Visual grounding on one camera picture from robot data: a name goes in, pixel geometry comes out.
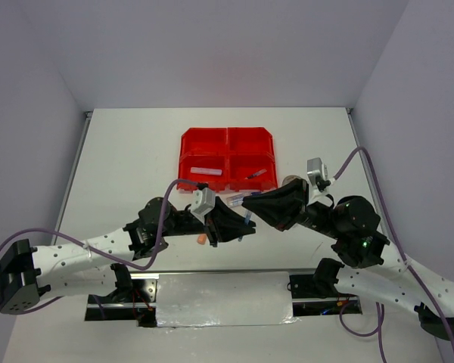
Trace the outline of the large clear tape roll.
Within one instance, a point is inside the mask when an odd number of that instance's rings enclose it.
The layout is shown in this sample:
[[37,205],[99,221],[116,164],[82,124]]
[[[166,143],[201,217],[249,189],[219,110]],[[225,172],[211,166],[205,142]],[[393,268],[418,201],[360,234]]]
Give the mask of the large clear tape roll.
[[296,179],[300,179],[300,176],[298,175],[288,175],[286,176],[283,181],[282,181],[282,185],[286,185],[290,182],[292,182],[293,180],[296,180]]

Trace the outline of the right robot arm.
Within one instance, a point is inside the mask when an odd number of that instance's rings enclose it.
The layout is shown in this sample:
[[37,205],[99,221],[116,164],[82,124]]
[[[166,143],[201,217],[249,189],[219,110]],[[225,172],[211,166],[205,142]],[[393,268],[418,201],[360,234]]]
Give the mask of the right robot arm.
[[278,231],[302,225],[334,240],[335,258],[321,259],[313,274],[319,294],[368,297],[417,317],[430,335],[454,340],[454,281],[404,256],[378,231],[381,218],[364,197],[327,206],[320,200],[328,195],[296,178],[245,197],[242,206]]

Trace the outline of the orange highlighter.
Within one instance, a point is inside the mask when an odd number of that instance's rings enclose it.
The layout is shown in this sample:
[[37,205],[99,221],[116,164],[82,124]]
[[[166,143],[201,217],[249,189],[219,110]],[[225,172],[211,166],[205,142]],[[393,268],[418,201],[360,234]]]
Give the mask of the orange highlighter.
[[202,234],[197,238],[197,242],[200,245],[204,245],[206,243],[206,240],[207,240],[207,236],[205,234]]

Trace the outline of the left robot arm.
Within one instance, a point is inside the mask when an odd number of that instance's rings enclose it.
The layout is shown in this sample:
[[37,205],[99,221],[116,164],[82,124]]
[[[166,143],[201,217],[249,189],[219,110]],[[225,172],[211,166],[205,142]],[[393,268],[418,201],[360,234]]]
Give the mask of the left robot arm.
[[166,249],[165,238],[204,234],[215,247],[254,234],[255,227],[219,197],[195,200],[184,209],[156,197],[135,221],[99,237],[77,240],[58,233],[64,244],[34,247],[17,232],[2,246],[0,312],[27,314],[75,295],[125,301],[135,289],[129,271],[149,269]]

